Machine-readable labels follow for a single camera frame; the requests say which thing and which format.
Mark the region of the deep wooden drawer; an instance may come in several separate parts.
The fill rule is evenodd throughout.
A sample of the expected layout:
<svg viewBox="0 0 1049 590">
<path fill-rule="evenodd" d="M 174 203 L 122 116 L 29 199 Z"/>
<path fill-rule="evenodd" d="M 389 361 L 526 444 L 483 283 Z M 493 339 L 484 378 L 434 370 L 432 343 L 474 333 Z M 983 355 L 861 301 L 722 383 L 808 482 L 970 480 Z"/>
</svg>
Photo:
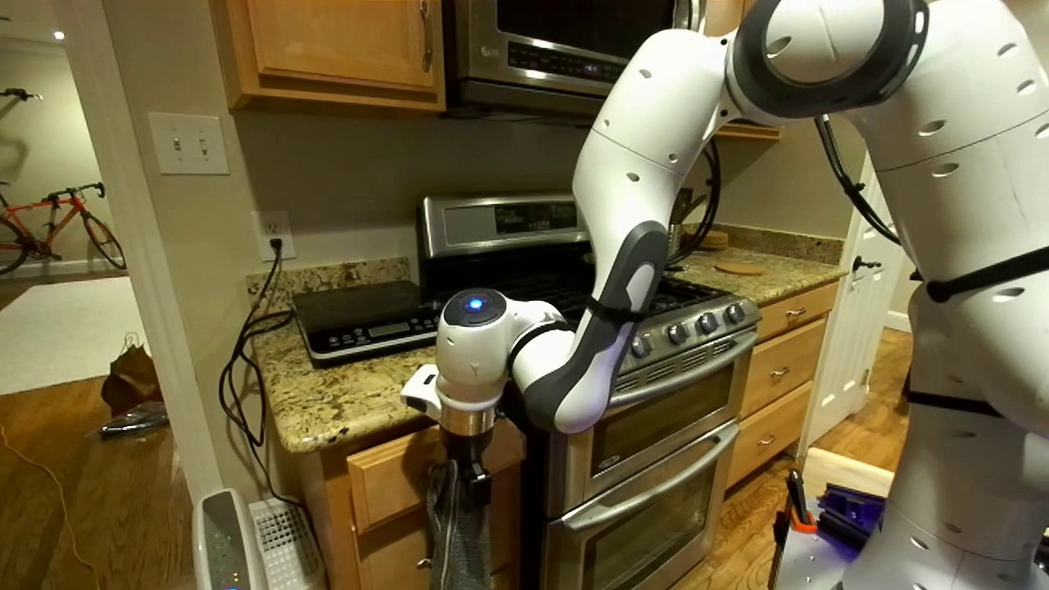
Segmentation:
<svg viewBox="0 0 1049 590">
<path fill-rule="evenodd" d="M 756 345 L 738 417 L 746 419 L 815 378 L 827 319 L 792 329 Z"/>
<path fill-rule="evenodd" d="M 738 440 L 732 452 L 727 487 L 758 470 L 765 463 L 801 440 L 814 381 L 787 393 L 768 406 L 754 412 L 738 422 Z M 769 446 L 758 446 L 757 441 L 775 433 L 776 441 Z"/>
</svg>

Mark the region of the black induction cooktop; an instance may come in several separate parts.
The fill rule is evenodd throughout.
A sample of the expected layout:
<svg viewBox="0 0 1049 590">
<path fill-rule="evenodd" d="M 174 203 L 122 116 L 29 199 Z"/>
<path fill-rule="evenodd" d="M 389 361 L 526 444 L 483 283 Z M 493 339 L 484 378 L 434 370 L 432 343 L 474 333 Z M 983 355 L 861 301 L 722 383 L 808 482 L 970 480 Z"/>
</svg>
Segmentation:
<svg viewBox="0 0 1049 590">
<path fill-rule="evenodd" d="M 292 310 L 317 368 L 434 344 L 441 314 L 410 280 L 297 293 Z"/>
</svg>

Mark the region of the stainless steel stove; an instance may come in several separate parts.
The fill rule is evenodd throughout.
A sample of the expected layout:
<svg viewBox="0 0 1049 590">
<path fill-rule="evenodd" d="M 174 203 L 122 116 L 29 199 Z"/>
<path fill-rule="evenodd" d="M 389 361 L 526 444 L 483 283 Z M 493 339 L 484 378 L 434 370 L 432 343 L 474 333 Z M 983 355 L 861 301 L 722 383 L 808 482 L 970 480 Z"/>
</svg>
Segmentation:
<svg viewBox="0 0 1049 590">
<path fill-rule="evenodd" d="M 420 278 L 446 305 L 461 290 L 491 288 L 554 305 L 571 328 L 593 285 L 593 250 L 566 193 L 425 197 L 419 209 Z M 438 590 L 494 590 L 494 534 L 520 518 L 521 590 L 664 590 L 713 543 L 757 307 L 732 293 L 663 279 L 630 340 L 607 413 L 580 434 L 524 425 L 521 396 L 504 396 L 527 456 L 499 515 L 495 465 L 479 441 L 448 438 L 427 497 Z"/>
</svg>

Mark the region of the large oven door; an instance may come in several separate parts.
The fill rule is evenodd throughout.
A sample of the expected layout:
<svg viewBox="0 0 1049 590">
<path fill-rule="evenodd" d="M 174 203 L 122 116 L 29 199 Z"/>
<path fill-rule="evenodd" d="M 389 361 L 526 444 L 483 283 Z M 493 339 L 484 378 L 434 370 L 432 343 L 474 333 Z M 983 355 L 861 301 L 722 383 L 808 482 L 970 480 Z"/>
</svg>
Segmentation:
<svg viewBox="0 0 1049 590">
<path fill-rule="evenodd" d="M 668 590 L 711 551 L 732 452 L 723 464 L 722 485 L 713 486 L 710 475 L 695 478 L 599 533 L 549 533 L 551 520 L 541 542 L 541 572 L 522 588 Z"/>
</svg>

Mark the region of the small oven door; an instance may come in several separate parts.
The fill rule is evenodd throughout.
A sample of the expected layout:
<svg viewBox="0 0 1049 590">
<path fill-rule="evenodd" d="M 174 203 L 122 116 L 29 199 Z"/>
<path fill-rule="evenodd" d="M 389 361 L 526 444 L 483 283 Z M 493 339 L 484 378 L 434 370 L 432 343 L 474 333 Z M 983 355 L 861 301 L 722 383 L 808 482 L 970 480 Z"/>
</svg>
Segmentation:
<svg viewBox="0 0 1049 590">
<path fill-rule="evenodd" d="M 712 360 L 727 350 L 727 343 L 709 350 L 708 345 L 721 339 L 678 352 L 655 365 L 634 370 L 619 378 L 614 393 L 637 391 L 682 370 L 697 367 L 704 360 Z M 588 486 L 606 489 L 701 434 L 737 419 L 752 351 L 748 357 L 738 358 L 734 365 L 665 396 L 608 410 L 588 430 Z"/>
</svg>

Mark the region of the white air purifier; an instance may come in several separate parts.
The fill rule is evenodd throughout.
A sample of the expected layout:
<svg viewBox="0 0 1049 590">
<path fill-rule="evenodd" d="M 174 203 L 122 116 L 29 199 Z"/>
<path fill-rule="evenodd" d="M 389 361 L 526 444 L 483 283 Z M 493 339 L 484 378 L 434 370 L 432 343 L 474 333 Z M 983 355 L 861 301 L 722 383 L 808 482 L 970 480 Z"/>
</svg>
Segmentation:
<svg viewBox="0 0 1049 590">
<path fill-rule="evenodd" d="M 329 590 L 305 511 L 288 501 L 247 503 L 235 489 L 193 511 L 196 590 Z"/>
</svg>

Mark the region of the orange and black clamp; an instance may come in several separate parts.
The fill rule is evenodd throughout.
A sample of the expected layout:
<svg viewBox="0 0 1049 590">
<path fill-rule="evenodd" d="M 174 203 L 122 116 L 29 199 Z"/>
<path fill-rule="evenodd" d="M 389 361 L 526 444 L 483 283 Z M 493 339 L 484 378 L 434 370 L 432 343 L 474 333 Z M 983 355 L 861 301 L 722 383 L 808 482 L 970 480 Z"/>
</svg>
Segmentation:
<svg viewBox="0 0 1049 590">
<path fill-rule="evenodd" d="M 784 484 L 786 484 L 788 492 L 786 503 L 784 503 L 783 510 L 776 512 L 773 524 L 773 538 L 776 542 L 776 552 L 773 556 L 773 574 L 779 571 L 784 546 L 786 546 L 787 538 L 791 531 L 809 535 L 816 535 L 818 533 L 816 520 L 811 515 L 808 503 L 806 503 L 801 471 L 797 470 L 797 468 L 789 468 L 786 477 L 784 477 Z"/>
</svg>

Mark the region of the black plastic bag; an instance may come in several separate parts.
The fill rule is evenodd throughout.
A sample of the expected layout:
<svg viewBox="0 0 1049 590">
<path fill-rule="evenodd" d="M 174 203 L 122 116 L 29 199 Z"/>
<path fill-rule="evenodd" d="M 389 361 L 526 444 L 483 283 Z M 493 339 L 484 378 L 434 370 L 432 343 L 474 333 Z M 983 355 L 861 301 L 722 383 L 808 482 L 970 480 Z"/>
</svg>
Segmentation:
<svg viewBox="0 0 1049 590">
<path fill-rule="evenodd" d="M 109 419 L 98 430 L 98 437 L 101 440 L 108 440 L 131 436 L 131 434 L 146 433 L 169 423 L 170 419 L 164 402 L 147 401 L 132 407 L 131 410 L 121 412 L 116 417 Z"/>
</svg>

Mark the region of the brown paper bag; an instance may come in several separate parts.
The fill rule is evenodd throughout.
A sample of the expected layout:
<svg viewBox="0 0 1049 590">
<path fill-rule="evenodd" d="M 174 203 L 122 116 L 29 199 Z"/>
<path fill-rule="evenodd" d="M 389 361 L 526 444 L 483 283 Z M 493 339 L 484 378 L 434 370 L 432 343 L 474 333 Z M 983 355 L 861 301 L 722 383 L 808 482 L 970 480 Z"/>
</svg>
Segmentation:
<svg viewBox="0 0 1049 590">
<path fill-rule="evenodd" d="M 102 381 L 102 400 L 113 418 L 147 402 L 160 402 L 160 379 L 140 334 L 128 332 L 110 372 Z"/>
</svg>

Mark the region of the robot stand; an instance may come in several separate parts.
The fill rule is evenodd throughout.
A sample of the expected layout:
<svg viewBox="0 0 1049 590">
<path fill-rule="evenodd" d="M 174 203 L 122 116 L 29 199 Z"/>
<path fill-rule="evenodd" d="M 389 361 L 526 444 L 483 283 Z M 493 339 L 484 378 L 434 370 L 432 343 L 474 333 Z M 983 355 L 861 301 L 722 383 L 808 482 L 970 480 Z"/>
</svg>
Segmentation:
<svg viewBox="0 0 1049 590">
<path fill-rule="evenodd" d="M 845 574 L 884 515 L 894 473 L 821 449 L 809 451 L 799 471 L 818 533 L 789 533 L 768 589 L 858 590 L 858 583 L 844 583 Z M 1049 528 L 1025 569 L 1005 561 L 979 565 L 955 547 L 913 531 L 894 538 L 892 549 L 899 560 L 914 556 L 918 563 L 904 569 L 898 561 L 877 576 L 873 590 L 1049 590 Z"/>
</svg>

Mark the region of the stainless steel microwave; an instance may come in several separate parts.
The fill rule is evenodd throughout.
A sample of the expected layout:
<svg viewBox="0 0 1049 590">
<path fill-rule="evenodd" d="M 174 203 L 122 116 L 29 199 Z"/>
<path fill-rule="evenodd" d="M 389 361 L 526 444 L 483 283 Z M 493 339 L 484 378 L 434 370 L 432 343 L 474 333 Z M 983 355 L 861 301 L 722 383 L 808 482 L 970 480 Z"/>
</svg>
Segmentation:
<svg viewBox="0 0 1049 590">
<path fill-rule="evenodd" d="M 443 0 L 448 115 L 588 119 L 675 0 Z"/>
</svg>

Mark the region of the white rug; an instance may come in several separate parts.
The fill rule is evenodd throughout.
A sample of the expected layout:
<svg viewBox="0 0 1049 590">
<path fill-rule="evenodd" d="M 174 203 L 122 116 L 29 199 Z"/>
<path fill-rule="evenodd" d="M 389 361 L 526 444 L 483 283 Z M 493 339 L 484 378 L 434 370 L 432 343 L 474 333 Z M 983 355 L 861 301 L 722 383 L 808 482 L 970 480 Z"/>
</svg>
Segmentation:
<svg viewBox="0 0 1049 590">
<path fill-rule="evenodd" d="M 149 347 L 128 277 L 35 285 L 0 310 L 0 396 L 107 374 Z"/>
</svg>

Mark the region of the red bicycle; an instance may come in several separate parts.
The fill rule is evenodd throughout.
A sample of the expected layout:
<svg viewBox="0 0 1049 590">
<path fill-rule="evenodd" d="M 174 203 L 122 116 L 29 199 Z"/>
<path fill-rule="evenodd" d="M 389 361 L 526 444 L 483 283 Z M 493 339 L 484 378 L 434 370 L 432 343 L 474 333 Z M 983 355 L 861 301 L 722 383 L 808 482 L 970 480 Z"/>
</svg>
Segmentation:
<svg viewBox="0 0 1049 590">
<path fill-rule="evenodd" d="M 102 222 L 86 206 L 86 192 L 94 191 L 98 198 L 107 197 L 107 189 L 102 182 L 80 184 L 46 194 L 40 201 L 16 205 L 5 197 L 8 182 L 0 182 L 0 276 L 12 274 L 30 259 L 36 261 L 63 261 L 63 256 L 55 250 L 57 235 L 74 218 L 79 218 L 89 243 L 94 246 L 104 261 L 120 271 L 127 270 L 123 247 L 109 225 Z M 38 236 L 20 217 L 21 213 L 44 209 L 48 211 L 48 222 L 43 224 L 44 233 Z"/>
</svg>

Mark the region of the white wall socket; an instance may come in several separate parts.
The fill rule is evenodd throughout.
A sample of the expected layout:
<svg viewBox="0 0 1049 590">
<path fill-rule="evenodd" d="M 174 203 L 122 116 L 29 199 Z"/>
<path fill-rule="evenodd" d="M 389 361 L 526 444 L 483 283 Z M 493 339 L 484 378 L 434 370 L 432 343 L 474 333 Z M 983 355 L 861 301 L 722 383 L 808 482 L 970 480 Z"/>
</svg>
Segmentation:
<svg viewBox="0 0 1049 590">
<path fill-rule="evenodd" d="M 251 217 L 260 261 L 271 262 L 276 259 L 277 255 L 272 246 L 273 240 L 280 240 L 281 243 L 281 259 L 296 259 L 298 257 L 295 243 L 293 243 L 288 212 L 253 211 Z"/>
</svg>

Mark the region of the white light switch plate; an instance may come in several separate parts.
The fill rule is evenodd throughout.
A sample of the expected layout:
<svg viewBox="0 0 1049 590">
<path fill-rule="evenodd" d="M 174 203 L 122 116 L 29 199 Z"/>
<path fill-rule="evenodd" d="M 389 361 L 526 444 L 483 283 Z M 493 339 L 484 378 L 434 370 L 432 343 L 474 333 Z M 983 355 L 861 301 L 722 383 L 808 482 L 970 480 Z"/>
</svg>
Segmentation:
<svg viewBox="0 0 1049 590">
<path fill-rule="evenodd" d="M 160 175 L 228 175 L 224 130 L 216 115 L 149 112 Z"/>
</svg>

